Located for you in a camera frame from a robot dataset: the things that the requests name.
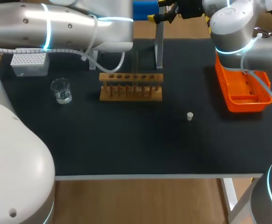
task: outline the wooden floor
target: wooden floor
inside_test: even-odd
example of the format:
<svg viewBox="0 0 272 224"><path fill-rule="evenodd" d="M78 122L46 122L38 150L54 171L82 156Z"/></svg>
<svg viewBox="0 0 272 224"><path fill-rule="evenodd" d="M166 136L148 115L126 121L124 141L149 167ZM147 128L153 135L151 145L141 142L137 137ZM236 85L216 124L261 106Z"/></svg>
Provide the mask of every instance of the wooden floor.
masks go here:
<svg viewBox="0 0 272 224"><path fill-rule="evenodd" d="M262 15L258 25L271 29L272 16ZM155 28L146 21L135 22L134 37L154 38ZM167 23L165 37L210 36L201 17ZM225 224L226 208L218 183L217 179L57 182L54 223ZM250 180L235 179L234 183L240 198Z"/></svg>

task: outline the table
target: table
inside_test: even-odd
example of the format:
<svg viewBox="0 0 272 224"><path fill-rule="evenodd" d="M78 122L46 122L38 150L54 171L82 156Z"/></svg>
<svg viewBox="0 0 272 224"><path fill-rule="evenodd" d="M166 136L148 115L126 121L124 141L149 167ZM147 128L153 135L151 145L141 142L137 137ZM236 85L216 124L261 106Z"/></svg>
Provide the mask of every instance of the table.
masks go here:
<svg viewBox="0 0 272 224"><path fill-rule="evenodd" d="M153 46L136 41L139 72L154 71ZM113 68L119 57L105 54L99 62ZM228 111L211 40L165 40L163 102L100 102L99 73L76 55L50 55L48 77L16 77L10 60L0 62L3 86L48 146L60 179L258 177L272 164L272 105L256 114ZM130 68L128 52L121 71ZM50 90L57 77L71 82L68 105L58 105Z"/></svg>

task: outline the small white cap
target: small white cap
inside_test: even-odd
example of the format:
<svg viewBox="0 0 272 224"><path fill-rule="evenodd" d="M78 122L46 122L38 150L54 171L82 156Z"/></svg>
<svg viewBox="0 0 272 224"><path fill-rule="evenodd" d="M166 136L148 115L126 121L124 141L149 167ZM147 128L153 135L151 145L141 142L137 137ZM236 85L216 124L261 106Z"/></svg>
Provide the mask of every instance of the small white cap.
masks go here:
<svg viewBox="0 0 272 224"><path fill-rule="evenodd" d="M192 120L192 118L193 118L193 113L189 112L187 114L187 120Z"/></svg>

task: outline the glowing blue ring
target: glowing blue ring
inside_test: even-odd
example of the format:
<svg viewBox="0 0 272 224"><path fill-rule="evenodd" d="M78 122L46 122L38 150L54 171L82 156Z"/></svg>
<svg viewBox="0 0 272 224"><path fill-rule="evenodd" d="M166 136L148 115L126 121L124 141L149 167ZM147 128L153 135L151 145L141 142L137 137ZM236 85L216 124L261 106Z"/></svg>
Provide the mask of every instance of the glowing blue ring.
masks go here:
<svg viewBox="0 0 272 224"><path fill-rule="evenodd" d="M54 201L53 201L53 204L52 204L51 211L50 211L50 213L48 214L48 217L46 218L46 220L44 221L43 224L45 224L45 223L48 221L48 219L49 219L49 217L50 217L50 215L51 215L51 213L52 213L52 211L53 211L53 207L54 207Z"/></svg>
<svg viewBox="0 0 272 224"><path fill-rule="evenodd" d="M48 49L49 44L50 44L50 40L51 40L51 21L49 18L49 10L48 7L45 4L41 4L43 6L43 9L47 15L47 38L46 38L46 43L43 47L44 50Z"/></svg>
<svg viewBox="0 0 272 224"><path fill-rule="evenodd" d="M272 165L270 166L269 171L268 171L268 175L267 175L267 188L268 188L269 196L270 196L271 201L272 201L272 192L271 192L270 184L269 184L269 176L270 176L271 167L272 167Z"/></svg>
<svg viewBox="0 0 272 224"><path fill-rule="evenodd" d="M243 47L243 48L241 48L241 49L239 49L239 50L231 51L231 52L220 51L220 50L218 50L217 48L216 48L216 50L217 50L219 53L224 54L224 55L232 55L232 54L239 53L239 52L241 52L241 51L243 51L243 50L245 50L245 49L249 49L249 48L252 46L253 43L254 43L254 39L251 40L245 47Z"/></svg>
<svg viewBox="0 0 272 224"><path fill-rule="evenodd" d="M134 22L133 19L131 18L126 18L126 17L101 17L98 18L100 21L112 21L112 20L118 20L118 21L128 21L128 22Z"/></svg>

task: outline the blue object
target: blue object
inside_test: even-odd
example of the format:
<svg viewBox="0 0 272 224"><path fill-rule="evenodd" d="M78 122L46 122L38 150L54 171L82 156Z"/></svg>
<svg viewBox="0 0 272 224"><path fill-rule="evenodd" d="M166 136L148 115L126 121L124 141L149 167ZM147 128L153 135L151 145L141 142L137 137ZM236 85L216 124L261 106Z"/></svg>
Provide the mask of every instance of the blue object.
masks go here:
<svg viewBox="0 0 272 224"><path fill-rule="evenodd" d="M157 13L159 13L159 6L157 0L133 2L133 19L135 21L148 20L148 15L153 15Z"/></svg>

